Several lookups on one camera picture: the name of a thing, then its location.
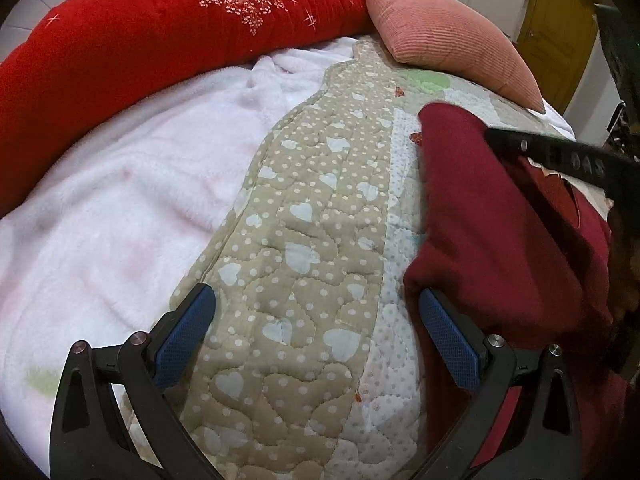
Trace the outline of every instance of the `yellow door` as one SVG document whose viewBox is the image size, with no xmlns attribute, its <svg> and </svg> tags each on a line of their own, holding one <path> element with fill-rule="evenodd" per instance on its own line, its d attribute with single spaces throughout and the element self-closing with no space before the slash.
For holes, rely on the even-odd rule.
<svg viewBox="0 0 640 480">
<path fill-rule="evenodd" d="M 592 0 L 529 0 L 518 52 L 542 97 L 563 113 L 578 86 L 596 38 Z"/>
</svg>

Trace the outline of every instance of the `white fleece blanket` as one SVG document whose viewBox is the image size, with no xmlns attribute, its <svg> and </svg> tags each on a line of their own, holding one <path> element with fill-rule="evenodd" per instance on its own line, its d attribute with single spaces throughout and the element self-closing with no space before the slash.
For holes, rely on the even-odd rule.
<svg viewBox="0 0 640 480">
<path fill-rule="evenodd" d="M 354 41 L 275 52 L 143 100 L 68 150 L 0 221 L 0 410 L 44 472 L 70 346 L 120 344 L 166 311 L 265 134 L 353 57 Z"/>
</svg>

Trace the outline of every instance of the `red fabric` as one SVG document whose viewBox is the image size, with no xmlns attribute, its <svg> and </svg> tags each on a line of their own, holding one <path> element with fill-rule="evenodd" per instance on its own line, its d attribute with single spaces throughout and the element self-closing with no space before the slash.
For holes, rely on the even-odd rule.
<svg viewBox="0 0 640 480">
<path fill-rule="evenodd" d="M 609 229 L 580 192 L 572 190 L 574 203 L 552 180 L 541 191 L 540 170 L 525 161 L 502 165 L 482 138 L 485 124 L 473 114 L 430 104 L 420 120 L 428 238 L 404 275 L 410 312 L 417 319 L 420 292 L 438 288 L 485 333 L 501 334 L 512 346 L 560 344 L 577 396 L 588 469 L 620 423 L 626 392 L 619 376 L 598 365 L 612 325 L 606 305 Z M 431 450 L 468 397 L 455 387 L 426 330 L 416 325 L 430 386 Z M 512 389 L 478 462 L 495 453 L 517 397 Z"/>
<path fill-rule="evenodd" d="M 162 88 L 372 28 L 364 0 L 67 0 L 0 65 L 0 217 L 89 129 Z"/>
</svg>

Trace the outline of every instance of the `bedding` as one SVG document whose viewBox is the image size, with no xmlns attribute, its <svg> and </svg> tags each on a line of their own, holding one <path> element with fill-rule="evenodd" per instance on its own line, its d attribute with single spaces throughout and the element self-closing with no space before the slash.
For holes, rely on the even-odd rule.
<svg viewBox="0 0 640 480">
<path fill-rule="evenodd" d="M 73 142 L 153 92 L 369 28 L 364 0 L 64 1 L 0 64 L 0 216 Z"/>
<path fill-rule="evenodd" d="M 485 124 L 471 113 L 431 104 L 419 116 L 429 168 L 429 237 L 404 274 L 409 310 L 417 313 L 422 290 L 436 288 L 485 333 L 500 334 L 517 348 L 559 344 L 578 403 L 586 472 L 615 436 L 625 405 L 625 381 L 599 359 L 613 322 L 607 308 L 609 227 L 580 192 L 558 187 L 557 175 L 544 177 L 526 159 L 501 164 L 482 138 Z M 422 348 L 432 385 L 433 449 L 468 397 L 433 345 L 425 340 Z M 506 416 L 488 439 L 493 452 L 518 391 L 511 389 L 502 407 Z"/>
<path fill-rule="evenodd" d="M 423 235 L 416 115 L 439 100 L 489 124 L 560 135 L 478 85 L 408 69 L 362 39 L 355 60 L 331 67 L 265 138 L 175 289 L 171 308 L 197 282 L 217 293 L 180 420 L 226 478 L 387 479 L 426 455 L 428 385 L 399 285 Z"/>
<path fill-rule="evenodd" d="M 373 23 L 400 63 L 451 72 L 544 112 L 531 70 L 487 18 L 457 0 L 366 0 Z"/>
<path fill-rule="evenodd" d="M 0 410 L 44 472 L 70 346 L 121 344 L 153 325 L 265 134 L 329 65 L 353 57 L 353 43 L 276 51 L 140 101 L 68 150 L 0 220 Z"/>
</svg>

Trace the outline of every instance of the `blue gripper pad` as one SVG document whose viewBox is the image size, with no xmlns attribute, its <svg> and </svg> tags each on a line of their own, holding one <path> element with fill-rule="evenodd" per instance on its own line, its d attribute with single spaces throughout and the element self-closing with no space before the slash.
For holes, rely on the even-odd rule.
<svg viewBox="0 0 640 480">
<path fill-rule="evenodd" d="M 164 390 L 180 380 L 193 351 L 207 333 L 216 312 L 216 295 L 205 286 L 194 298 L 156 353 L 154 383 Z"/>
<path fill-rule="evenodd" d="M 444 359 L 456 385 L 474 392 L 480 385 L 480 361 L 462 332 L 433 293 L 425 288 L 418 300 L 423 325 Z"/>
</svg>

